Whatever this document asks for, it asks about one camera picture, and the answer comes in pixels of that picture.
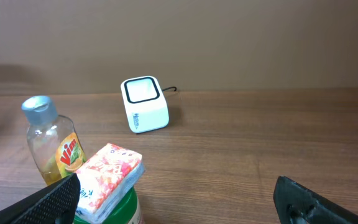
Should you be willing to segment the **yellow Vim liquid bottle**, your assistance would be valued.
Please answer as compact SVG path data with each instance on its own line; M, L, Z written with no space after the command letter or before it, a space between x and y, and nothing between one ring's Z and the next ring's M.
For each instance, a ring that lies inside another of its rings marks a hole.
M87 161L73 121L58 114L50 97L32 96L21 109L29 122L29 151L47 185L71 175Z

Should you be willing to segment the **green lid plastic jar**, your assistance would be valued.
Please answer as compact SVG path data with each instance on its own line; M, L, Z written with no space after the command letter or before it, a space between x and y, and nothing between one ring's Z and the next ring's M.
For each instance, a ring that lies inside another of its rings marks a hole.
M116 205L103 224L144 224L135 188L132 187Z

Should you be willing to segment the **red white tissue pack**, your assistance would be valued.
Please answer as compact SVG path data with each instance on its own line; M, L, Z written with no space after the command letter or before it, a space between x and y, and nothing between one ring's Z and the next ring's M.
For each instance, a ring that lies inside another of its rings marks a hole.
M145 172L142 155L106 144L75 171L80 198L74 223L103 223Z

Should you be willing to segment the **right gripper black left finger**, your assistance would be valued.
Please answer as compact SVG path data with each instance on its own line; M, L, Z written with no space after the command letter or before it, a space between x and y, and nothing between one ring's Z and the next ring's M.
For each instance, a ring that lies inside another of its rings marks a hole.
M0 224L72 224L80 198L75 173L0 211Z

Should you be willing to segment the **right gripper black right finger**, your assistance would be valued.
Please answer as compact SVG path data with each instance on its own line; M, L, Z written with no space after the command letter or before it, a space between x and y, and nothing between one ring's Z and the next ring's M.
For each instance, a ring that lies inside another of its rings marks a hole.
M358 224L358 215L285 176L278 177L273 201L281 224Z

